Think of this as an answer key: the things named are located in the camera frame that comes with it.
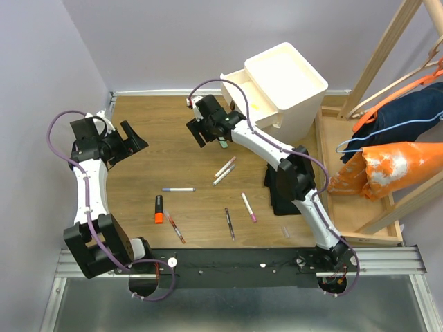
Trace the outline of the orange black highlighter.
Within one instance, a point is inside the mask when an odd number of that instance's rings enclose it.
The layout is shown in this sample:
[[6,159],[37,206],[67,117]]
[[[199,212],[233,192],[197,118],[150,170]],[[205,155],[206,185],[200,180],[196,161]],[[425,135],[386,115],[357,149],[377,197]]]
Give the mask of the orange black highlighter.
[[155,224],[162,224],[164,219],[163,214],[163,196],[157,195],[155,197],[155,206],[154,206],[154,222]]

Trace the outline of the red pen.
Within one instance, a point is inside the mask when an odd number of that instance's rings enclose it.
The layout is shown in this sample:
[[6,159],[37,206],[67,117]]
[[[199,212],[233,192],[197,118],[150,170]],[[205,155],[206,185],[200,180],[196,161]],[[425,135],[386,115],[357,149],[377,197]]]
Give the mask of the red pen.
[[171,217],[170,213],[167,210],[164,210],[163,213],[164,213],[166,219],[170,222],[171,226],[173,227],[174,231],[176,232],[181,243],[185,244],[186,241],[183,238],[183,235],[181,234],[180,230],[178,229],[178,227],[177,227],[176,223],[174,222],[174,219]]

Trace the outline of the beige tip marker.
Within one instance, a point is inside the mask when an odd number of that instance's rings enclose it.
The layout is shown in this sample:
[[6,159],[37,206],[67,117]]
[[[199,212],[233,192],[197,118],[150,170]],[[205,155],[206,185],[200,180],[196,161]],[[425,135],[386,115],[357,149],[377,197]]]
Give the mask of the beige tip marker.
[[235,161],[236,161],[236,157],[233,156],[215,175],[215,178],[218,178],[219,176],[221,176]]

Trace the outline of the pink tip marker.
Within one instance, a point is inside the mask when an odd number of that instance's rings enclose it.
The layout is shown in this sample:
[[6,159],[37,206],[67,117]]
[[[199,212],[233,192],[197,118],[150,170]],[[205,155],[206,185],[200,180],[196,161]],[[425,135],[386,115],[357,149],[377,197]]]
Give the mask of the pink tip marker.
[[251,205],[250,205],[250,203],[249,203],[249,201],[248,201],[248,199],[246,197],[246,194],[244,192],[242,192],[241,193],[241,197],[242,197],[242,200],[243,200],[243,202],[245,204],[245,207],[246,207],[246,209],[248,211],[248,214],[249,214],[252,222],[256,223],[257,222],[257,218],[256,218],[255,213],[253,212],[253,209],[252,209],[252,207],[251,207]]

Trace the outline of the white drawer cabinet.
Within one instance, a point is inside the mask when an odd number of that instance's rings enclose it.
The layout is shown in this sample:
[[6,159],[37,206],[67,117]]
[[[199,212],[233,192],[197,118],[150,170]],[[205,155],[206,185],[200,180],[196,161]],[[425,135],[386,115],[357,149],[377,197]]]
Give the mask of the white drawer cabinet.
[[248,58],[244,69],[279,115],[262,130],[290,145],[307,136],[328,89],[318,71],[289,42]]

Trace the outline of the grey tip marker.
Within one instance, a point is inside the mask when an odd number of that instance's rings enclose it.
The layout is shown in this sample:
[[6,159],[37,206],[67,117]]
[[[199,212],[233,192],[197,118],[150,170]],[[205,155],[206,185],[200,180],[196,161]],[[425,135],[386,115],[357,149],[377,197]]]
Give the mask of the grey tip marker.
[[213,186],[218,185],[224,178],[226,178],[236,167],[236,164],[231,165],[221,175],[219,175],[212,183]]

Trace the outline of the green grey highlighter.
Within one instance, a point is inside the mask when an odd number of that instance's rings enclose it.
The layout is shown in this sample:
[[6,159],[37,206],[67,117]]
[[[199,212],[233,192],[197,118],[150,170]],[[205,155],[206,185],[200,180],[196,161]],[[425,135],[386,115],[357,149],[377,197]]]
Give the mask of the green grey highlighter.
[[224,138],[218,138],[218,141],[222,149],[226,149],[228,147],[228,143]]

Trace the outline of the white top drawer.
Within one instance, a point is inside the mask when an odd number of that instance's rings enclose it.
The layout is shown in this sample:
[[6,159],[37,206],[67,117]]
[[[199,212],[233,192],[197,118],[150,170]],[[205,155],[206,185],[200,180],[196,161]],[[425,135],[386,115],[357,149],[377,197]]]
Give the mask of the white top drawer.
[[[276,125],[279,121],[278,112],[267,101],[264,94],[255,85],[245,69],[229,74],[221,74],[221,79],[236,83],[246,95],[249,107],[249,118],[260,129]],[[235,109],[246,116],[246,103],[242,93],[232,84],[222,82],[221,93],[228,105],[234,103]],[[251,104],[259,106],[258,110],[251,107]]]

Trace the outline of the dark purple pen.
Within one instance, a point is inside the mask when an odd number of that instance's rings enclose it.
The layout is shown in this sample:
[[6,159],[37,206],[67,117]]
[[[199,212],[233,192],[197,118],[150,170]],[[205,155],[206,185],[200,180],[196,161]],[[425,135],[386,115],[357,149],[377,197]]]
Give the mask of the dark purple pen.
[[227,220],[228,228],[229,228],[229,231],[230,231],[231,239],[233,241],[235,241],[235,233],[234,233],[234,230],[233,230],[233,225],[232,225],[232,222],[231,222],[229,210],[228,210],[227,207],[225,207],[224,210],[225,210],[226,220]]

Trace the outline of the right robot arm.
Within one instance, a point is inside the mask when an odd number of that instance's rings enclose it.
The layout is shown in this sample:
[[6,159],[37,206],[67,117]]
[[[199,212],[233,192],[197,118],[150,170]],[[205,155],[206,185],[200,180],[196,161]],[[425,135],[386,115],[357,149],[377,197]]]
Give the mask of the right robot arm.
[[238,111],[226,113],[213,95],[186,100],[194,119],[186,126],[200,147],[217,138],[237,143],[261,157],[276,172],[280,196],[295,205],[311,228],[320,266],[328,271],[342,265],[349,250],[319,199],[307,150],[286,145],[256,126]]

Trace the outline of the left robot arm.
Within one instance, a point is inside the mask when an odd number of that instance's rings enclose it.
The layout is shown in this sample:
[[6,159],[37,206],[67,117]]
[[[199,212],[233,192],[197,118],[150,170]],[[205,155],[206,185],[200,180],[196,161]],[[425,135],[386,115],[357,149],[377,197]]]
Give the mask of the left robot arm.
[[130,265],[138,273],[154,263],[143,237],[130,239],[109,211],[107,176],[117,163],[147,148],[127,121],[122,137],[105,111],[87,113],[70,123],[75,140],[70,155],[75,174],[78,206],[73,226],[64,230],[64,241],[88,279]]

